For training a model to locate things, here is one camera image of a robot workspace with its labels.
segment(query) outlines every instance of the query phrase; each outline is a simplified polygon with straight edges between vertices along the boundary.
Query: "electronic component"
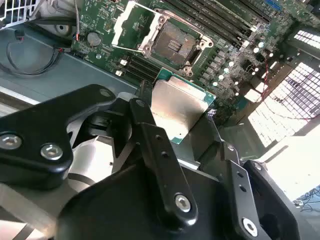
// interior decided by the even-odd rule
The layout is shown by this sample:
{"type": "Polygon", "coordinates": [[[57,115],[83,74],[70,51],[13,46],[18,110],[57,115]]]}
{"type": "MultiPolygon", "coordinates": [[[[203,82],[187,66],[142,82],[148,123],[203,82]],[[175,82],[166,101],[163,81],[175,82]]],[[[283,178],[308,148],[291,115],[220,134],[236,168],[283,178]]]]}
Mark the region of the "electronic component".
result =
{"type": "Polygon", "coordinates": [[[205,79],[209,79],[209,78],[210,78],[210,75],[209,75],[208,73],[204,72],[204,73],[202,74],[202,77],[204,77],[205,79]]]}
{"type": "Polygon", "coordinates": [[[222,62],[222,59],[218,56],[216,56],[213,60],[218,64],[220,64],[222,62]]]}
{"type": "Polygon", "coordinates": [[[218,67],[218,65],[215,62],[211,62],[210,66],[214,69],[216,69],[218,67]]]}
{"type": "Polygon", "coordinates": [[[263,74],[256,68],[264,68],[265,58],[273,56],[294,22],[265,0],[120,3],[108,0],[106,7],[103,1],[84,0],[80,36],[94,34],[95,41],[80,38],[72,50],[108,72],[122,71],[120,77],[136,86],[156,81],[166,69],[211,91],[223,106],[230,105],[225,104],[233,96],[230,86],[263,74]]]}
{"type": "Polygon", "coordinates": [[[96,32],[90,32],[88,34],[88,36],[86,37],[86,39],[87,39],[88,43],[90,44],[90,46],[92,46],[92,47],[99,46],[102,41],[99,34],[96,32]]]}
{"type": "Polygon", "coordinates": [[[214,72],[214,70],[211,67],[207,67],[205,71],[209,74],[212,74],[214,72]]]}
{"type": "Polygon", "coordinates": [[[157,38],[152,52],[176,65],[183,65],[196,44],[196,38],[166,22],[157,38]]]}

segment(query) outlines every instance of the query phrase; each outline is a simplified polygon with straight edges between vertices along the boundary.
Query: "cable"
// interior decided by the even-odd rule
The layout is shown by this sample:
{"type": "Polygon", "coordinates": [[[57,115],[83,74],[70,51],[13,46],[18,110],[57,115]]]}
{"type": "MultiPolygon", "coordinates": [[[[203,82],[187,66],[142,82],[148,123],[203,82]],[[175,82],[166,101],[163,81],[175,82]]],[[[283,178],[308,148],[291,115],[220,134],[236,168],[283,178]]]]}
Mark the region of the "cable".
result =
{"type": "Polygon", "coordinates": [[[23,38],[21,38],[18,41],[14,41],[14,42],[9,42],[7,44],[7,48],[6,48],[6,55],[8,58],[9,63],[12,65],[12,67],[14,69],[10,69],[7,66],[3,65],[2,63],[0,63],[0,69],[3,70],[4,72],[11,74],[13,76],[19,77],[19,78],[34,78],[34,77],[38,77],[43,75],[44,73],[46,73],[47,71],[49,71],[50,69],[52,69],[54,66],[56,66],[61,58],[61,53],[63,52],[62,48],[53,48],[52,49],[52,56],[49,60],[49,62],[33,71],[33,72],[26,72],[22,69],[20,69],[13,61],[12,57],[11,57],[11,51],[10,51],[10,47],[12,44],[21,44],[23,42],[23,38]]]}
{"type": "Polygon", "coordinates": [[[79,10],[77,5],[77,0],[73,0],[74,8],[75,8],[75,19],[76,19],[76,40],[79,41],[79,33],[80,33],[80,20],[79,20],[79,10]]]}
{"type": "Polygon", "coordinates": [[[284,119],[291,119],[291,120],[313,120],[313,119],[316,119],[318,117],[320,117],[320,114],[314,116],[314,117],[290,117],[290,116],[283,116],[279,113],[276,113],[274,112],[273,110],[270,109],[270,107],[266,104],[266,101],[265,101],[265,92],[267,91],[268,87],[265,89],[265,86],[266,86],[266,82],[268,80],[268,73],[269,73],[269,68],[268,68],[268,63],[267,63],[267,60],[265,59],[265,77],[264,77],[264,82],[263,82],[263,92],[262,92],[262,95],[261,95],[261,98],[262,98],[262,102],[264,103],[264,105],[266,106],[266,108],[272,112],[274,115],[277,115],[279,117],[282,117],[284,119]]]}

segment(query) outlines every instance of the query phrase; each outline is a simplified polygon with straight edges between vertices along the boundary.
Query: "black metal bracket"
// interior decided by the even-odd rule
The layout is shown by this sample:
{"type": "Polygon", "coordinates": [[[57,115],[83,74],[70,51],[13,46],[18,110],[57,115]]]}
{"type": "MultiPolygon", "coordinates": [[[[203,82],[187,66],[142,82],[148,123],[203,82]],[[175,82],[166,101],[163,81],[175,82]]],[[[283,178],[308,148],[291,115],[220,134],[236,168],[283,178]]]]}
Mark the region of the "black metal bracket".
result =
{"type": "Polygon", "coordinates": [[[211,117],[208,117],[207,121],[216,134],[211,147],[200,158],[200,169],[217,177],[222,183],[228,199],[227,208],[231,214],[231,229],[247,240],[257,239],[257,237],[261,240],[270,240],[260,226],[248,173],[240,166],[237,150],[220,138],[211,117]]]}
{"type": "Polygon", "coordinates": [[[0,118],[0,182],[32,189],[59,186],[83,121],[108,109],[115,98],[103,86],[89,85],[0,118]]]}
{"type": "Polygon", "coordinates": [[[72,146],[102,135],[112,138],[115,171],[144,161],[152,202],[167,227],[180,231],[197,221],[197,203],[168,136],[139,98],[115,99],[111,91],[90,85],[1,118],[0,126],[1,135],[21,142],[0,150],[0,182],[57,187],[73,161],[72,146]]]}
{"type": "Polygon", "coordinates": [[[262,219],[261,224],[272,239],[319,239],[312,226],[269,176],[262,164],[249,160],[244,164],[244,168],[255,190],[254,199],[258,203],[256,208],[262,219]]]}

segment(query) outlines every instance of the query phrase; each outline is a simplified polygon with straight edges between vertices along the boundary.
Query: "silver screw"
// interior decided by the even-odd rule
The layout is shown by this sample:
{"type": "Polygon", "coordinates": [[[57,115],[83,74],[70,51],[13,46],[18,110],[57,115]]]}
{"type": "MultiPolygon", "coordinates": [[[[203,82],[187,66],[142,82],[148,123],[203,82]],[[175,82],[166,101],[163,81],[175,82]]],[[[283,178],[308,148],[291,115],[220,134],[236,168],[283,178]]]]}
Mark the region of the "silver screw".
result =
{"type": "Polygon", "coordinates": [[[159,17],[158,22],[159,22],[160,24],[163,24],[165,21],[166,21],[166,19],[165,19],[163,16],[159,17]]]}
{"type": "Polygon", "coordinates": [[[255,166],[256,169],[258,169],[259,171],[261,171],[262,168],[261,168],[261,166],[260,166],[258,163],[255,162],[255,163],[254,163],[254,166],[255,166]]]}
{"type": "Polygon", "coordinates": [[[231,150],[231,151],[235,150],[234,147],[231,144],[228,144],[227,146],[228,146],[229,150],[231,150]]]}
{"type": "Polygon", "coordinates": [[[258,236],[258,229],[256,225],[248,218],[242,219],[242,224],[244,226],[244,229],[252,236],[257,237],[258,236]]]}
{"type": "Polygon", "coordinates": [[[58,160],[64,153],[62,149],[55,144],[46,144],[41,148],[41,156],[48,160],[58,160]]]}
{"type": "Polygon", "coordinates": [[[185,213],[190,212],[191,210],[191,204],[187,197],[179,194],[175,196],[175,205],[185,213]]]}
{"type": "Polygon", "coordinates": [[[14,134],[4,134],[0,136],[0,148],[5,150],[14,150],[21,146],[22,140],[14,134]]]}
{"type": "Polygon", "coordinates": [[[135,101],[140,107],[144,107],[145,106],[145,103],[143,102],[143,101],[141,101],[141,100],[137,100],[137,101],[135,101]]]}

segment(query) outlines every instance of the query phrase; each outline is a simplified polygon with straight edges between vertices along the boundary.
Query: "gray metal surface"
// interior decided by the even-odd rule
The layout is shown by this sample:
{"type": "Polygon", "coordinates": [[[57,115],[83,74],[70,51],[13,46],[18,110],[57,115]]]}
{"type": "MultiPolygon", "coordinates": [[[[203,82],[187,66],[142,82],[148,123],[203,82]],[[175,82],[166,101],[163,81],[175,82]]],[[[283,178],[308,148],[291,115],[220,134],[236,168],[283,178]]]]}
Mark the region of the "gray metal surface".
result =
{"type": "Polygon", "coordinates": [[[183,139],[208,108],[195,95],[171,81],[155,83],[151,111],[156,125],[165,129],[170,140],[183,139]]]}
{"type": "MultiPolygon", "coordinates": [[[[55,44],[46,38],[22,25],[15,29],[24,29],[23,44],[12,48],[12,58],[18,66],[25,70],[34,70],[45,65],[52,54],[55,44]]],[[[8,28],[0,32],[0,62],[8,65],[6,47],[9,41],[14,41],[14,29],[8,28]]],[[[64,54],[59,64],[49,72],[33,79],[17,78],[0,71],[0,91],[20,94],[36,102],[60,96],[89,84],[100,84],[110,89],[115,95],[120,92],[134,94],[137,90],[119,79],[117,76],[106,73],[88,62],[64,54]]]]}

